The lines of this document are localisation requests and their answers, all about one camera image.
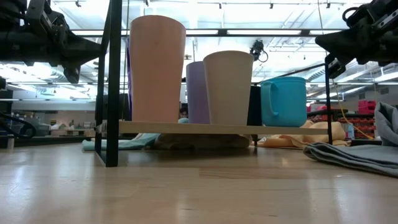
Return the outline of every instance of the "teal mug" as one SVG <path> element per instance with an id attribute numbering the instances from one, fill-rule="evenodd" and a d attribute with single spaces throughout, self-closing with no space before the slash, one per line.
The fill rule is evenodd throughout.
<path id="1" fill-rule="evenodd" d="M 266 126 L 300 127 L 307 120 L 305 79 L 271 78 L 261 83 L 261 117 Z"/>

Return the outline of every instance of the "person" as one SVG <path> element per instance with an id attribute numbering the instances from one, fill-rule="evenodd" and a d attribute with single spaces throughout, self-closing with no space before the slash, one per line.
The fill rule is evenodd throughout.
<path id="1" fill-rule="evenodd" d="M 182 107 L 180 109 L 180 117 L 179 118 L 188 118 L 188 108 Z"/>

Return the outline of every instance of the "wooden floor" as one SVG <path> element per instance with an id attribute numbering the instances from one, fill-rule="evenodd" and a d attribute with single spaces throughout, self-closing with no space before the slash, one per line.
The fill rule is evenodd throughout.
<path id="1" fill-rule="evenodd" d="M 286 149 L 0 151 L 0 223 L 397 223 L 398 180 Z"/>

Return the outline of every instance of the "purple cup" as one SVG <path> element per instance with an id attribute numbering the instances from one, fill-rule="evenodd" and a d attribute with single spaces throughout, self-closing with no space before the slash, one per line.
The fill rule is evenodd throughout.
<path id="1" fill-rule="evenodd" d="M 189 123 L 210 124 L 203 62 L 192 62 L 187 65 L 187 94 Z"/>

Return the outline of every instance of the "beige cup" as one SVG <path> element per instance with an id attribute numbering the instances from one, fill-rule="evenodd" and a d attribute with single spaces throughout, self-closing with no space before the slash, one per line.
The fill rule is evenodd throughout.
<path id="1" fill-rule="evenodd" d="M 131 22 L 132 120 L 178 122 L 185 27 L 164 16 Z"/>
<path id="2" fill-rule="evenodd" d="M 207 55 L 203 61 L 210 123 L 246 125 L 253 57 L 229 50 Z"/>

